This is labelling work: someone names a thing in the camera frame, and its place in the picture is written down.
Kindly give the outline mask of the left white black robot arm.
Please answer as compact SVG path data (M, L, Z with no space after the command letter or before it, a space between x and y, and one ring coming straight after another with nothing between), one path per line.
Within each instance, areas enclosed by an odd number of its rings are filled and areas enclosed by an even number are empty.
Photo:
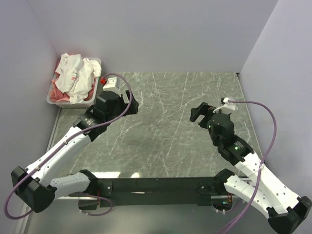
M45 155L23 169L11 172L13 193L35 213L48 208L59 197L72 193L98 194L98 178L88 170L57 178L62 166L81 149L92 143L107 127L123 116L138 113L138 102L126 90L128 102L118 91L102 91L94 105L78 117L65 136Z

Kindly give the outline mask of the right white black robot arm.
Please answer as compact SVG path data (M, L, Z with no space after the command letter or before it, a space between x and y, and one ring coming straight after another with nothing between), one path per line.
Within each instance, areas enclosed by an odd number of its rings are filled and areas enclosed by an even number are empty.
M254 149L234 132L230 114L235 111L236 101L225 98L222 106L213 107L203 102L191 109L190 121L208 130L212 143L220 155L252 184L243 181L232 171L224 169L214 178L214 190L221 195L227 192L238 196L260 211L271 228L278 234L291 234L306 219L312 201L299 196L284 185L259 158Z

